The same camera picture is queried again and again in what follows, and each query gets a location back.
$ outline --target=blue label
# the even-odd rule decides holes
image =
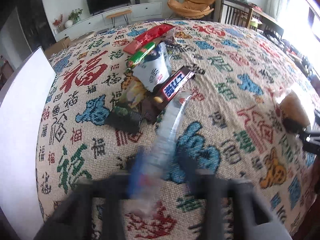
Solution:
[[[184,78],[184,74],[180,72],[174,79],[172,79],[172,81],[169,84],[167,84],[163,88],[162,91],[168,99],[170,99],[170,97],[174,93],[174,90],[177,88],[177,86],[183,80],[183,78]]]

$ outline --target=red snack bag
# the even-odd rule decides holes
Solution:
[[[162,34],[171,30],[173,27],[173,25],[167,23],[162,23],[161,25],[155,26],[136,37],[123,49],[123,51],[128,52],[130,54],[135,54],[137,50],[142,48],[148,42],[160,37]]]

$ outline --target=woven blanket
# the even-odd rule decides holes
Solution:
[[[313,154],[286,133],[273,103],[274,91],[294,82],[315,105],[319,97],[307,78],[275,45],[257,32],[205,21],[166,21],[175,25],[179,50],[174,71],[196,72],[183,90],[192,93],[178,147],[220,178],[249,179],[287,230],[293,234],[314,201]],[[81,178],[103,179],[125,169],[138,146],[150,150],[161,123],[142,122],[136,135],[104,120],[127,88],[130,55],[124,46],[161,24],[149,22],[109,30],[61,51],[50,60],[57,75],[39,128],[36,174],[44,220]],[[94,199],[92,238],[99,239],[103,199]],[[184,173],[174,159],[151,220],[126,212],[127,239],[195,239],[205,203],[189,196]]]

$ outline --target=orange lounge chair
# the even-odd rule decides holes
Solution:
[[[200,19],[210,14],[214,8],[210,8],[215,0],[184,0],[179,3],[176,0],[169,0],[168,6],[176,14],[190,19]]]

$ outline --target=white tv cabinet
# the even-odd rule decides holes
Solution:
[[[59,41],[64,37],[69,36],[70,39],[77,38],[84,33],[90,31],[100,31],[106,28],[112,29],[111,19],[107,19],[106,16],[114,14],[117,12],[125,11],[130,9],[131,14],[128,14],[129,24],[144,21],[150,18],[162,18],[162,4],[161,2],[151,2],[151,3],[141,3],[128,5],[125,7],[113,9],[107,12],[103,12],[87,18],[85,20],[79,21],[71,27],[63,30],[62,32],[55,35],[55,40]],[[116,17],[116,26],[126,25],[123,16]]]

